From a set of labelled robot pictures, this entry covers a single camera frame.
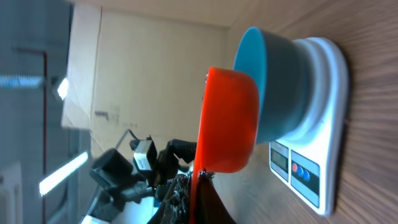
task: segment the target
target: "white kitchen scale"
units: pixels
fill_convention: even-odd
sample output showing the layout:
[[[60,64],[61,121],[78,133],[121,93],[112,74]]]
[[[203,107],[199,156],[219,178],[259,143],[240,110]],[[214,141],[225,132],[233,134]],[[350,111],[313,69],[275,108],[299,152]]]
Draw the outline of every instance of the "white kitchen scale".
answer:
[[[310,61],[312,94],[297,128],[269,144],[271,171],[319,215],[333,212],[348,69],[339,48],[321,37],[293,43]]]

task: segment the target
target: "teal bowl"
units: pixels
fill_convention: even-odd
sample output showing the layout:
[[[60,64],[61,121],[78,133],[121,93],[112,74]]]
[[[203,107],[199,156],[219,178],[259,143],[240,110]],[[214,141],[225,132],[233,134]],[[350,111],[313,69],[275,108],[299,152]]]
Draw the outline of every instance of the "teal bowl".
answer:
[[[251,76],[259,90],[256,144],[283,137],[303,119],[310,81],[304,60],[292,41],[281,36],[257,27],[243,35],[233,69]]]

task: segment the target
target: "scale button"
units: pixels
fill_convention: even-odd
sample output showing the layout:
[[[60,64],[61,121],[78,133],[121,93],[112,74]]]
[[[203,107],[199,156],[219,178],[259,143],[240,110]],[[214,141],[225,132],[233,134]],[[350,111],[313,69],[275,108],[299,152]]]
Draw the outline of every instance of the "scale button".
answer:
[[[303,178],[305,181],[310,181],[310,173],[308,171],[304,171]]]
[[[293,172],[297,172],[297,164],[294,162],[292,165]]]
[[[304,175],[304,170],[303,170],[303,168],[301,168],[301,167],[298,167],[298,169],[297,169],[297,174],[299,175],[299,176],[303,176]]]

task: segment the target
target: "cardboard box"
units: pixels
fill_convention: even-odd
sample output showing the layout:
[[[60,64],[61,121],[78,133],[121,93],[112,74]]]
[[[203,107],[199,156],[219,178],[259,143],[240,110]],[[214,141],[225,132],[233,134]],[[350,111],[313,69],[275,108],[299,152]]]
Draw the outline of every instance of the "cardboard box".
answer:
[[[126,129],[158,149],[196,141],[205,75],[222,67],[225,43],[222,27],[76,4],[62,126],[89,129],[93,157]],[[128,142],[120,151],[132,157]]]

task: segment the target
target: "wooden table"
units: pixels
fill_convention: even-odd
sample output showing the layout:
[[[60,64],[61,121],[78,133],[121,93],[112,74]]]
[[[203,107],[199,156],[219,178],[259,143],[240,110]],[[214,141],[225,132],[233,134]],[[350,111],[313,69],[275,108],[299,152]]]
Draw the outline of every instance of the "wooden table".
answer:
[[[398,223],[398,1],[253,0],[228,32],[227,61],[251,27],[289,39],[334,40],[350,68],[349,123],[342,144],[335,213],[319,217],[269,169],[257,146],[215,187],[238,223]]]

